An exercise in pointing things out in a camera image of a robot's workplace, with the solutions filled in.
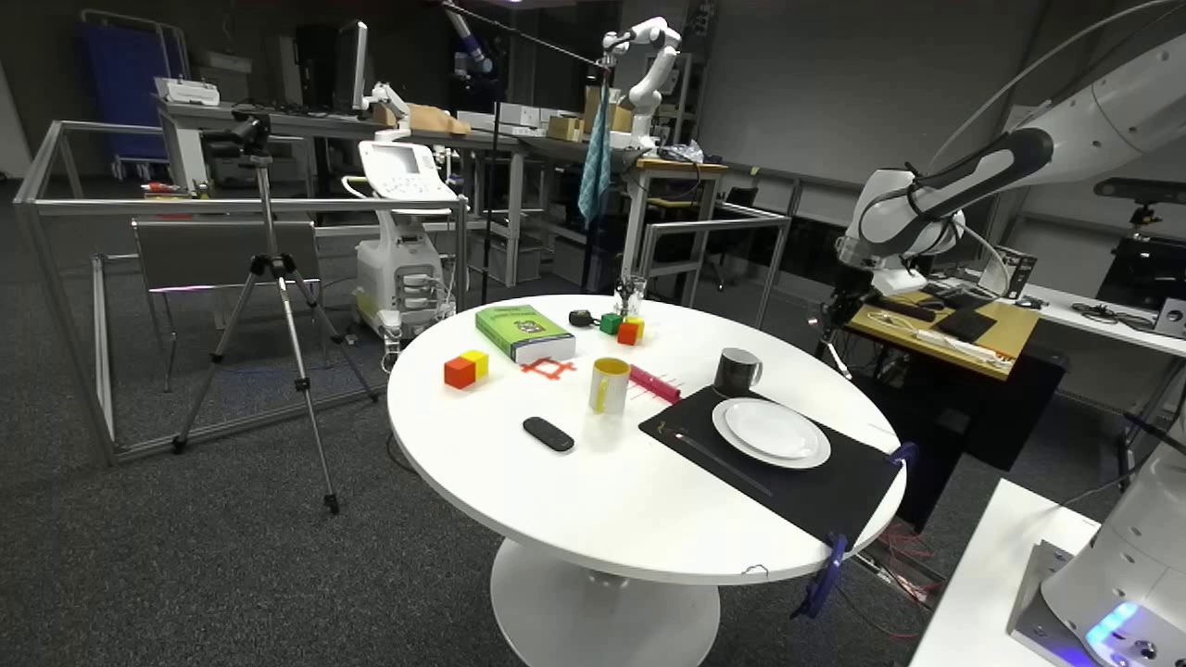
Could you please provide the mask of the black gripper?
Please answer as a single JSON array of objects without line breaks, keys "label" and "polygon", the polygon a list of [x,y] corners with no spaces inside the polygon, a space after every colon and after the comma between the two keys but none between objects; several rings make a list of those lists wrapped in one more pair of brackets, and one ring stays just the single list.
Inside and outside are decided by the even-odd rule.
[{"label": "black gripper", "polygon": [[959,254],[952,274],[980,284],[987,295],[1019,301],[1030,283],[1034,254],[1013,246],[994,246],[980,230],[967,230],[967,237],[973,241],[973,252]]}]

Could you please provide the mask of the white robot base platform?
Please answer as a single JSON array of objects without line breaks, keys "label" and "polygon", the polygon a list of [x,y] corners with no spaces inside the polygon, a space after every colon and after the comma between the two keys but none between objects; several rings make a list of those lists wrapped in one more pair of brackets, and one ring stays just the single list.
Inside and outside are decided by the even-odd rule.
[{"label": "white robot base platform", "polygon": [[1030,551],[1078,551],[1098,523],[1027,487],[1002,482],[917,646],[907,667],[1053,667],[1013,629]]}]

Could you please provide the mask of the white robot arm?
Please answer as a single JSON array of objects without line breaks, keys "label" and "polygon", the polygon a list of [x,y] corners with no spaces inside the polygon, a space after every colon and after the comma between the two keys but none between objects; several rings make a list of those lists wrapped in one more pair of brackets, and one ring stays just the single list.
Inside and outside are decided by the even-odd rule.
[{"label": "white robot arm", "polygon": [[[970,204],[1135,162],[1186,135],[1183,103],[1186,42],[1172,38],[945,170],[876,170],[838,259],[882,295],[924,289],[917,259],[950,252]],[[1098,534],[1078,551],[1027,550],[1009,629],[1055,667],[1186,667],[1186,453],[1141,430],[1155,446]]]}]

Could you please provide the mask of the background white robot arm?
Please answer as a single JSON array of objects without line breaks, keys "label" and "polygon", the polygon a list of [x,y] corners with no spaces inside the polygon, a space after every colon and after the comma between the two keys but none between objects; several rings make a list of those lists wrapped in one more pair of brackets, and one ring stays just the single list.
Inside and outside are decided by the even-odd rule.
[{"label": "background white robot arm", "polygon": [[615,66],[630,51],[649,51],[649,64],[641,79],[624,94],[624,103],[639,119],[652,119],[655,109],[662,103],[662,87],[674,73],[674,64],[683,54],[683,33],[662,15],[652,15],[625,28],[609,28],[599,38],[599,61],[609,66]]}]

